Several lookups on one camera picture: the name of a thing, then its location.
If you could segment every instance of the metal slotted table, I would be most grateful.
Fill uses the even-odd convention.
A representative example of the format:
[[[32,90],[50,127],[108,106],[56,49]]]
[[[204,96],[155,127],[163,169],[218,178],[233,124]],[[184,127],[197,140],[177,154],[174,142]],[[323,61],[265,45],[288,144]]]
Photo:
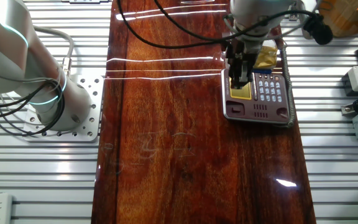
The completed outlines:
[[[72,74],[105,74],[111,2],[25,3],[35,25],[73,36]],[[295,24],[284,20],[283,31]],[[39,35],[62,61],[68,43]],[[300,31],[285,40],[317,223],[358,223],[358,141],[351,120],[340,112],[355,100],[344,94],[340,79],[358,64],[358,36],[326,47],[305,40]],[[25,113],[18,115],[25,119]],[[14,196],[12,223],[89,224],[97,153],[98,142],[28,143],[0,129],[0,192]]]

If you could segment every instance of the glossy tabletop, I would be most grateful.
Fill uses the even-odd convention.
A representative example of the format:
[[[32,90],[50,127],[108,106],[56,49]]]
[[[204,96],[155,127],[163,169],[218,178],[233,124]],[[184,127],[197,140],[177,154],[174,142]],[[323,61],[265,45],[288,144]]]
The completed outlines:
[[[229,0],[161,1],[181,25],[222,37]],[[122,0],[130,25],[197,43],[153,0]],[[92,223],[316,223],[298,125],[223,116],[219,45],[137,40],[112,3]]]

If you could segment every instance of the metal mounting plate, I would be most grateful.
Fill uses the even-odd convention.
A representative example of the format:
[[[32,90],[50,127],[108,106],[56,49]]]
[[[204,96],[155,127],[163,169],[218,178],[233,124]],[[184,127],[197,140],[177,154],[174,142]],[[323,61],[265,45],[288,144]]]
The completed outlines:
[[[86,77],[84,75],[77,75],[77,82],[85,90],[88,91],[91,97],[91,110],[88,117],[75,129],[71,131],[47,131],[46,136],[37,134],[35,136],[23,137],[29,142],[93,142],[98,137],[99,121],[101,114],[101,101],[103,95],[104,79],[100,77]],[[40,121],[37,115],[27,110],[25,120],[29,123],[39,124]],[[44,128],[43,125],[24,124],[25,131],[37,132]]]

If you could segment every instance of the yellow object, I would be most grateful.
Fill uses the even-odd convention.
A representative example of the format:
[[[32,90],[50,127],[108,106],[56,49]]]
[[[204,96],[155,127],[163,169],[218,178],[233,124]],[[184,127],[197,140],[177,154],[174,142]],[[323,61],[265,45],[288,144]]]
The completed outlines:
[[[358,34],[358,0],[324,0],[319,11],[335,37]]]
[[[251,100],[251,83],[246,84],[241,89],[230,88],[230,96],[235,99]]]
[[[254,68],[273,69],[277,64],[277,48],[262,46]]]

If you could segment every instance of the robotic arm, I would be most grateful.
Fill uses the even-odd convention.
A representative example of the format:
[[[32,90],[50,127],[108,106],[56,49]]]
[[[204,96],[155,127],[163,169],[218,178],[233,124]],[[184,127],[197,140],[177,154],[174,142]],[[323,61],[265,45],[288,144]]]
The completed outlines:
[[[91,108],[88,92],[68,76],[70,62],[70,58],[65,58],[62,67],[45,48],[22,0],[0,0],[0,93],[15,91],[26,97],[42,85],[29,80],[56,80],[65,105],[60,119],[51,128],[54,131],[77,127]],[[59,96],[51,89],[43,89],[30,102],[42,123],[51,123],[58,113]]]
[[[298,1],[297,5],[302,6],[301,0]],[[232,31],[240,32],[267,17],[285,12],[294,3],[294,0],[231,0],[230,10],[234,19]],[[232,88],[240,89],[251,81],[251,70],[264,40],[274,27],[280,25],[283,18],[284,16],[273,19],[264,26],[252,29],[247,35],[231,40],[226,58]],[[306,19],[304,26],[304,29],[321,45],[328,44],[333,38],[331,29],[324,25],[322,20],[323,18],[319,16],[309,18]]]

